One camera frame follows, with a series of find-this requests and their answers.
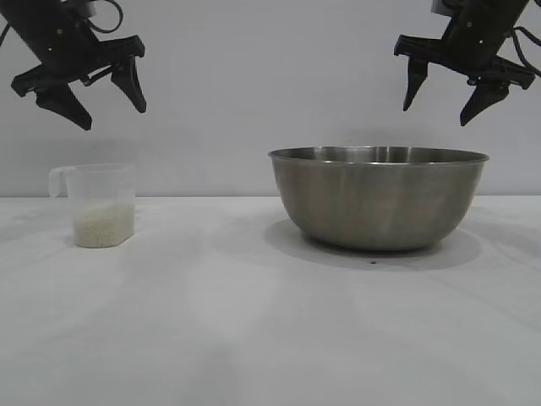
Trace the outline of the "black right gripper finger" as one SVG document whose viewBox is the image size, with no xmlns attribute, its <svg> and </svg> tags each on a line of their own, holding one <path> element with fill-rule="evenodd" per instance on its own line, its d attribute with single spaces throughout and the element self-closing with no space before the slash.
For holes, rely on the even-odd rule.
<svg viewBox="0 0 541 406">
<path fill-rule="evenodd" d="M 507 83 L 478 83 L 460 113 L 460 124 L 466 126 L 485 109 L 507 97 Z"/>
<path fill-rule="evenodd" d="M 403 101 L 402 110 L 407 111 L 413 103 L 415 96 L 424 81 L 428 78 L 429 62 L 410 57 L 407 64 L 407 91 Z"/>
</svg>

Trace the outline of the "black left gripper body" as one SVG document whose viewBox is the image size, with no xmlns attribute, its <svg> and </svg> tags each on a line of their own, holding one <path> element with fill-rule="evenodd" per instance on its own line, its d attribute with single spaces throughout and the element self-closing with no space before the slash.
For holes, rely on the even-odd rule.
<svg viewBox="0 0 541 406">
<path fill-rule="evenodd" d="M 84 80 L 98 69 L 145 55 L 138 36 L 98 40 L 86 18 L 67 2 L 2 1 L 1 15 L 41 62 L 13 79 L 19 96 Z"/>
</svg>

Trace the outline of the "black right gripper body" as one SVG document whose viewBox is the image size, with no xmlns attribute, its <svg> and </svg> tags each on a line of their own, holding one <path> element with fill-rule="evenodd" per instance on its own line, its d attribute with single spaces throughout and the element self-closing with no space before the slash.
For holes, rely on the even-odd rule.
<svg viewBox="0 0 541 406">
<path fill-rule="evenodd" d="M 441 38 L 400 35 L 396 56 L 414 57 L 468 77 L 470 85 L 494 81 L 527 89 L 532 69 L 498 56 L 526 1 L 434 1 L 432 12 L 451 19 Z"/>
</svg>

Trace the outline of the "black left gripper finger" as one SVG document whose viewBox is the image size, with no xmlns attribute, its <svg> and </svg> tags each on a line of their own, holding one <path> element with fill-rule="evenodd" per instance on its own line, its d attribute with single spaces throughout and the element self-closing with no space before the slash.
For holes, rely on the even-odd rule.
<svg viewBox="0 0 541 406">
<path fill-rule="evenodd" d="M 138 112 L 146 112 L 147 103 L 140 87 L 135 57 L 128 57 L 112 66 L 111 81 L 130 100 Z"/>
<path fill-rule="evenodd" d="M 91 130 L 91 115 L 82 106 L 68 85 L 54 85 L 36 91 L 36 105 Z"/>
</svg>

